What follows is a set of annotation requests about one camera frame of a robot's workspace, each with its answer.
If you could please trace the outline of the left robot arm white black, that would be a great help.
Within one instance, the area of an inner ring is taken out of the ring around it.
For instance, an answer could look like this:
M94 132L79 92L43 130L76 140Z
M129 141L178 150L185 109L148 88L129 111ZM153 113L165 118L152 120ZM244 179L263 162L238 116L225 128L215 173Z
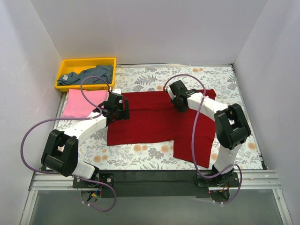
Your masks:
M43 166L65 176L82 177L88 187L99 184L99 169L87 162L79 160L80 145L117 120L128 120L129 102L120 89L115 89L108 99L94 109L86 120L80 121L63 131L53 130L47 139L41 163Z

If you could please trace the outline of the red t shirt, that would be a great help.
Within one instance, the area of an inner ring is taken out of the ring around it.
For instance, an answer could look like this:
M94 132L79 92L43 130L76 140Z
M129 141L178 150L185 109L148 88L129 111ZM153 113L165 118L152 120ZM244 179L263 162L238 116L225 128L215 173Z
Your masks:
M124 93L128 120L108 126L107 144L125 155L110 156L120 169L193 170L191 137L196 111L180 113L162 91Z

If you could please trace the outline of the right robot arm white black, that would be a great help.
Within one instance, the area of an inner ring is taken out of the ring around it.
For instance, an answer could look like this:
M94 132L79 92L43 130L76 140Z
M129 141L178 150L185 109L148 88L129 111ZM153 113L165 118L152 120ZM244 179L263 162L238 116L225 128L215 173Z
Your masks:
M206 95L203 83L203 92L195 89L187 89L181 80L169 86L164 85L163 90L170 98L175 107L184 112L187 109L195 110L196 116L193 123L191 137L192 160L196 171L204 179L212 179L217 186L223 186L229 181L229 174L235 166L234 161L242 144L251 135L244 111L239 104L226 105L217 102ZM203 114L215 123L215 131L221 152L212 167L211 176L204 175L197 167L195 157L195 133L198 117Z

